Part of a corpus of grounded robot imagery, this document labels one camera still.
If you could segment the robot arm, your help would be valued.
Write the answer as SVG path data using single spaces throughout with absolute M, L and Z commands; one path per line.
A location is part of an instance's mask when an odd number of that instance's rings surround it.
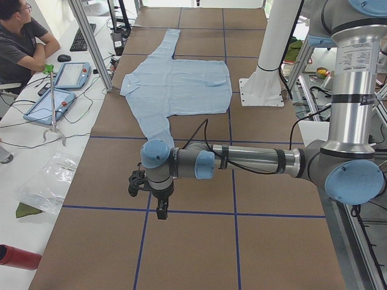
M 326 141 L 281 150 L 207 142 L 177 148 L 151 140 L 141 148 L 129 194 L 150 192 L 157 199 L 157 217 L 166 219 L 175 178 L 210 179 L 215 169 L 239 168 L 302 178 L 343 204 L 360 205 L 376 197 L 385 179 L 368 134 L 380 42 L 386 35 L 386 2 L 312 1 L 309 18 L 308 44 L 337 50 Z

